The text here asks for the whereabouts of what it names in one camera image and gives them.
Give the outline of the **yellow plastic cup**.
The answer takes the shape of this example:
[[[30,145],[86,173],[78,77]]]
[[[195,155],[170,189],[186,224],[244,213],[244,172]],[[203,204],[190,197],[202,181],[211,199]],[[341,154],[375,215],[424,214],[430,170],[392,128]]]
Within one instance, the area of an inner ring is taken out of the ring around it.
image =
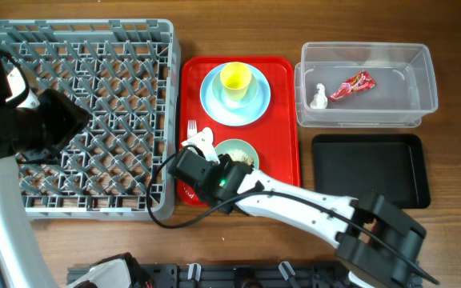
[[[251,69],[243,62],[228,62],[219,76],[224,94],[233,101],[241,100],[247,93],[251,83]]]

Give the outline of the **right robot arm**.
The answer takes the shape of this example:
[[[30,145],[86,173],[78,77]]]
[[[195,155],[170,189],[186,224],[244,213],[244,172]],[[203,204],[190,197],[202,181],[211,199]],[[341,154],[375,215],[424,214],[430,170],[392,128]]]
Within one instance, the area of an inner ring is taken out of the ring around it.
[[[332,196],[286,184],[212,145],[189,142],[169,173],[190,186],[212,210],[235,209],[272,218],[321,238],[335,248],[350,280],[362,287],[406,287],[411,277],[437,284],[417,263],[426,230],[376,193]]]

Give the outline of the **red snack wrapper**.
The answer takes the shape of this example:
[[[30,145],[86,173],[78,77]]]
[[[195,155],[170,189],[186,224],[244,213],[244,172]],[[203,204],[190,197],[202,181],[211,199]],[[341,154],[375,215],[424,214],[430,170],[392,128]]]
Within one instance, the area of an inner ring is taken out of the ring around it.
[[[331,94],[328,98],[332,102],[336,102],[341,98],[345,98],[354,93],[363,92],[370,90],[377,85],[377,82],[371,77],[371,75],[361,70],[358,74],[344,81],[336,92]]]

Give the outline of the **light blue plate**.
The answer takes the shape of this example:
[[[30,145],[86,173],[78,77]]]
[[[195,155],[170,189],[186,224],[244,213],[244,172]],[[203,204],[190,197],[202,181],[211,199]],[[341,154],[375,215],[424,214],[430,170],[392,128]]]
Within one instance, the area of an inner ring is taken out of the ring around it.
[[[202,81],[200,102],[202,108],[213,120],[226,126],[245,126],[257,121],[266,112],[271,100],[271,88],[264,74],[252,65],[248,65],[259,84],[255,100],[248,106],[236,110],[227,109],[213,95],[212,82],[214,76],[222,70],[225,64],[212,69]]]

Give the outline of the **light blue bowl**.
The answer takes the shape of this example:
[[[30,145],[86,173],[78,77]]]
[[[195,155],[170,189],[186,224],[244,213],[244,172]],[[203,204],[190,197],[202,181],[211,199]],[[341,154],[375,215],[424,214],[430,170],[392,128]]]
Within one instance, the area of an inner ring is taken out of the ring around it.
[[[220,73],[218,72],[212,82],[212,92],[216,100],[227,109],[236,110],[250,105],[256,98],[259,91],[259,84],[254,75],[251,76],[251,82],[247,88],[247,92],[239,100],[232,100],[225,94],[224,87],[220,81]]]

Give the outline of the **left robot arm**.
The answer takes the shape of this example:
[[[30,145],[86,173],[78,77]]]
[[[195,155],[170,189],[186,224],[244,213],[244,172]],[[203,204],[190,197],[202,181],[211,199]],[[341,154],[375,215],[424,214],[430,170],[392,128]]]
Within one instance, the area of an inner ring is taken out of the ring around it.
[[[51,164],[91,115],[52,89],[40,93],[37,107],[24,107],[30,85],[12,94],[4,58],[13,59],[0,50],[0,286],[55,287],[25,212],[15,156],[29,152],[33,164]]]

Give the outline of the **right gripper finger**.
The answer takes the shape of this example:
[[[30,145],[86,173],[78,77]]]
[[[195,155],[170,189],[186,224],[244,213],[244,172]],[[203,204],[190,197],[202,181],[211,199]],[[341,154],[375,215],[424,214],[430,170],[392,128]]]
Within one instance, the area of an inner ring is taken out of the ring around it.
[[[194,145],[202,146],[206,143],[205,134],[196,134],[181,143],[182,146]]]
[[[215,152],[212,142],[208,138],[202,139],[202,152],[207,161],[219,163],[218,155]]]

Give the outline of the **white tissue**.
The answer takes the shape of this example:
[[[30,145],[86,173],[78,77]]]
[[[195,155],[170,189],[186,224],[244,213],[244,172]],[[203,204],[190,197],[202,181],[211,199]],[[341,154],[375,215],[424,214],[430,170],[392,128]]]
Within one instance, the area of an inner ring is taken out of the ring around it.
[[[313,100],[309,104],[311,109],[326,109],[328,98],[326,96],[326,89],[322,83],[316,85],[317,93],[314,95]]]

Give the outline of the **green bowl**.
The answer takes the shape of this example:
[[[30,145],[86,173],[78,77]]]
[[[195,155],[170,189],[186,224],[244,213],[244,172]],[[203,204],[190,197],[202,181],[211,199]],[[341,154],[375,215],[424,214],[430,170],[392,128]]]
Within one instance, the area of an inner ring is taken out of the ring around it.
[[[240,139],[228,139],[220,142],[214,149],[217,155],[228,154],[230,150],[243,150],[255,160],[253,168],[259,168],[259,155],[255,148],[248,142]]]

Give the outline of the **white plastic fork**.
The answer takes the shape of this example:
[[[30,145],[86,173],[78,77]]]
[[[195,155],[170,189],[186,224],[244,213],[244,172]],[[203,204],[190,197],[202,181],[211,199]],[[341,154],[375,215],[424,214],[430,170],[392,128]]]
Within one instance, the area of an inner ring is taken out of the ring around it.
[[[195,120],[188,121],[186,132],[188,138],[191,138],[198,133],[197,122]]]

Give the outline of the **food scraps and rice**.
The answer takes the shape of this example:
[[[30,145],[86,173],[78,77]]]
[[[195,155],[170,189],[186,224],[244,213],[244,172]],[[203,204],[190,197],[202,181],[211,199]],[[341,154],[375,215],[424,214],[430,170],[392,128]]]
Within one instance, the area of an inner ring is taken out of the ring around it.
[[[255,163],[255,160],[243,150],[230,150],[228,154],[234,162],[245,162],[248,166]]]

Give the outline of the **white plastic spoon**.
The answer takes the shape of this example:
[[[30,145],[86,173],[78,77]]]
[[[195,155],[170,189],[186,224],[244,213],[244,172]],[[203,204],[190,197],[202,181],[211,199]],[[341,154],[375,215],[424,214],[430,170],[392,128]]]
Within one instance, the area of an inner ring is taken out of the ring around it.
[[[206,144],[213,144],[214,141],[214,135],[212,132],[212,129],[209,127],[205,127],[201,131],[201,141],[206,143]]]

